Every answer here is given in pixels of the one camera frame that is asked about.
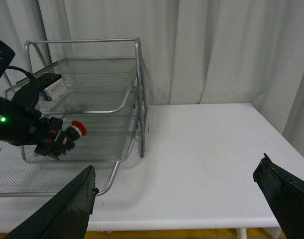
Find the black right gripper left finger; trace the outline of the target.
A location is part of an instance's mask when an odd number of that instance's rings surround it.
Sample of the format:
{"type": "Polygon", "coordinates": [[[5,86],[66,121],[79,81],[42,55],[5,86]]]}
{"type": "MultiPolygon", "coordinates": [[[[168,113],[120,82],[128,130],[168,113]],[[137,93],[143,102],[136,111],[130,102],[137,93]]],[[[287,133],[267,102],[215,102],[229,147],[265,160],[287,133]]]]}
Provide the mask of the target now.
{"type": "Polygon", "coordinates": [[[6,239],[83,239],[96,195],[95,168],[88,166],[6,239]]]}

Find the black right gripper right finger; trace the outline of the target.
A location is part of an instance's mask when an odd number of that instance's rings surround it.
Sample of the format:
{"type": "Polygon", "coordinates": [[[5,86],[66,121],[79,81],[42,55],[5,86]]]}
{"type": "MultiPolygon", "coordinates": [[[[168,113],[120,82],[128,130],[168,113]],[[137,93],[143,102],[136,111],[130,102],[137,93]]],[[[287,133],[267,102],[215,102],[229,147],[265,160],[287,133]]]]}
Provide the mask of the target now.
{"type": "Polygon", "coordinates": [[[253,172],[271,211],[288,239],[304,239],[304,181],[277,164],[267,154],[253,172]]]}

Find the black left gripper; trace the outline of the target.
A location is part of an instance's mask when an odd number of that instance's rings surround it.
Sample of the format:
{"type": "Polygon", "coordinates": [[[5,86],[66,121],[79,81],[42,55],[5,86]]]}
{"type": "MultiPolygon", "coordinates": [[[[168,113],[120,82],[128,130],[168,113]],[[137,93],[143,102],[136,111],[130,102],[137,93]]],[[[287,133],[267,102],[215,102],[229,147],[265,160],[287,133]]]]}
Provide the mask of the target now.
{"type": "Polygon", "coordinates": [[[42,118],[32,133],[35,154],[49,156],[60,161],[62,155],[75,147],[63,130],[63,120],[55,117],[42,118]]]}

